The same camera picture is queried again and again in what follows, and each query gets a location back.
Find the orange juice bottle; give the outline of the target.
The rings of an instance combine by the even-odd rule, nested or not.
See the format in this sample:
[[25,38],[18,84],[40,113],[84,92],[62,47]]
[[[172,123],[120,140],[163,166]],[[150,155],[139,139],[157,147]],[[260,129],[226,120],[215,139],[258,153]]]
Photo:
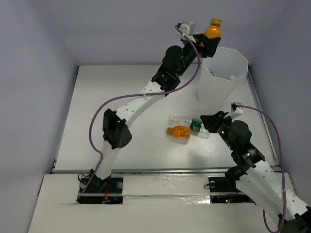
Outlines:
[[210,25],[206,28],[204,35],[208,39],[214,39],[221,37],[221,25],[222,25],[222,20],[219,18],[212,18],[210,21]]
[[189,126],[175,126],[167,128],[167,135],[174,138],[186,139],[190,138],[190,127]]

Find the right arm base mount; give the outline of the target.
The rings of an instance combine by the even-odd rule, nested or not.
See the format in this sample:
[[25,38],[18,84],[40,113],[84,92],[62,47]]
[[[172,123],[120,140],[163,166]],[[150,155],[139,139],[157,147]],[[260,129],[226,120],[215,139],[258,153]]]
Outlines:
[[211,203],[232,204],[232,203],[253,203],[255,202],[236,187],[236,181],[245,173],[234,166],[225,172],[224,176],[209,177],[204,189],[208,189],[211,196]]

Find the green label clear bottle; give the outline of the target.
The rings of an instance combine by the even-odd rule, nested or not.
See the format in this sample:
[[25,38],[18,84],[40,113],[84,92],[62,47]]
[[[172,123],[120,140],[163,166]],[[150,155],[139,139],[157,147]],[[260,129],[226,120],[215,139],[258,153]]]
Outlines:
[[201,120],[186,116],[169,116],[169,126],[188,126],[191,134],[199,138],[207,139],[209,132],[204,128]]

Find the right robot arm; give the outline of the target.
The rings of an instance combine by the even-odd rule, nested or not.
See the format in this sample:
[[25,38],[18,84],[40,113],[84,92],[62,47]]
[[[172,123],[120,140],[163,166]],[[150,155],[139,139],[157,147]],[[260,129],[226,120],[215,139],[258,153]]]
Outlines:
[[250,142],[248,125],[229,113],[201,115],[205,129],[218,134],[231,150],[235,166],[225,172],[224,185],[252,199],[277,225],[278,233],[309,233],[311,208],[286,188],[285,175],[277,175],[264,155]]

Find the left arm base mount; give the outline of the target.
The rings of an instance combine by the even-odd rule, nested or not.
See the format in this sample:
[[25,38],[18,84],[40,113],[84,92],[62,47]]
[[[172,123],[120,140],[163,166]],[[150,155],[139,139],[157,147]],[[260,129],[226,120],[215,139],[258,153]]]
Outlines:
[[108,177],[104,180],[94,176],[88,186],[87,182],[92,175],[78,174],[80,183],[77,202],[79,204],[123,204],[123,176]]

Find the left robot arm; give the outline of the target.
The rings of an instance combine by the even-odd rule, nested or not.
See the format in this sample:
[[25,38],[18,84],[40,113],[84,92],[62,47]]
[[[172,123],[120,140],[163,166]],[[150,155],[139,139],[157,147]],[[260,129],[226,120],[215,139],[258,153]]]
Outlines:
[[112,166],[119,153],[132,140],[132,123],[152,104],[170,93],[180,90],[180,76],[194,59],[213,57],[221,40],[195,34],[192,41],[183,39],[184,47],[171,46],[166,50],[162,65],[141,93],[128,95],[130,100],[122,107],[107,109],[103,117],[103,148],[100,161],[89,173],[88,183],[98,192],[107,188]]

